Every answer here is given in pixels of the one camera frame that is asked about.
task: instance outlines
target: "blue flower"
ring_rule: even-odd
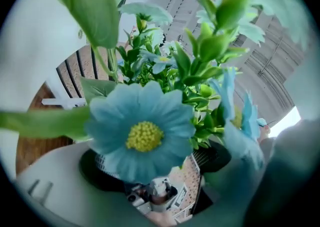
[[[222,86],[215,79],[208,81],[209,85],[221,96],[223,118],[226,121],[233,120],[236,116],[234,106],[235,76],[236,69],[228,68],[224,70]]]
[[[237,129],[230,121],[227,121],[224,125],[223,138],[224,145],[231,157],[251,162],[256,170],[263,167],[264,155],[258,142]]]
[[[144,87],[118,84],[89,107],[85,130],[93,137],[90,147],[105,156],[108,172],[126,182],[148,184],[192,153],[193,107],[182,104],[180,90],[164,94],[155,81]]]
[[[252,104],[252,98],[249,93],[245,94],[244,107],[242,110],[242,132],[256,141],[260,136],[260,128],[257,122],[258,108]]]
[[[150,53],[146,50],[140,52],[141,57],[147,58],[150,62],[154,62],[155,65],[152,67],[153,74],[159,74],[162,72],[166,66],[172,66],[177,68],[177,63],[174,58],[168,58],[154,53]]]

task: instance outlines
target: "artificial plant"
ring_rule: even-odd
[[[129,182],[146,183],[180,166],[192,147],[208,148],[215,135],[234,159],[246,159],[259,170],[264,165],[257,143],[257,107],[249,94],[242,113],[233,103],[237,70],[227,67],[232,58],[248,51],[231,46],[241,27],[257,15],[254,0],[199,0],[201,32],[194,37],[185,29],[192,54],[178,42],[162,52],[155,43],[157,25],[172,22],[164,9],[145,3],[120,7],[136,16],[137,33],[116,47],[121,0],[61,0],[82,27],[109,80],[81,79],[87,105],[72,110],[0,112],[0,127],[29,137],[74,139],[91,137],[93,150],[105,156],[107,170]],[[258,31],[257,42],[262,41]],[[111,69],[98,47],[107,49]],[[116,50],[122,57],[118,65]],[[123,83],[118,79],[123,76]],[[211,101],[220,100],[212,108]]]

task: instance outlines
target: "flower petal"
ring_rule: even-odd
[[[162,72],[165,68],[166,68],[166,64],[165,64],[165,63],[156,63],[156,64],[152,67],[152,73],[153,73],[153,74],[159,74],[159,73]]]
[[[125,158],[118,165],[120,178],[129,183],[148,184],[159,176],[148,153],[127,150]]]
[[[140,113],[139,121],[150,121],[150,116],[153,114],[153,109],[157,101],[164,95],[160,84],[154,80],[149,81],[139,93]]]
[[[138,102],[141,89],[136,83],[130,86],[118,84],[108,97],[92,99],[90,112],[99,122],[127,121],[139,107],[138,103],[133,102]]]
[[[126,150],[127,149],[124,146],[121,146],[114,151],[103,154],[104,169],[107,172],[118,174],[118,165],[121,165],[122,161],[126,158],[127,156]]]
[[[224,126],[225,147],[236,159],[247,159],[256,170],[264,165],[264,155],[259,144],[234,127],[230,121]]]
[[[165,93],[154,108],[154,123],[163,131],[187,124],[193,117],[193,107],[182,104],[182,91],[174,90]]]
[[[228,68],[224,71],[222,86],[217,80],[209,80],[209,85],[221,96],[223,105],[223,118],[225,120],[233,120],[236,116],[234,106],[234,90],[235,90],[236,69]]]
[[[257,122],[258,108],[252,104],[252,98],[249,93],[245,94],[244,107],[242,110],[241,129],[244,134],[253,140],[257,140],[260,136],[260,128]]]
[[[84,129],[88,135],[94,137],[94,140],[89,144],[90,147],[101,155],[108,154],[122,147],[130,131],[128,127],[115,129],[96,121],[85,123]]]
[[[165,134],[162,145],[159,147],[159,154],[170,155],[172,158],[186,158],[193,151],[189,138],[181,138],[175,135]]]

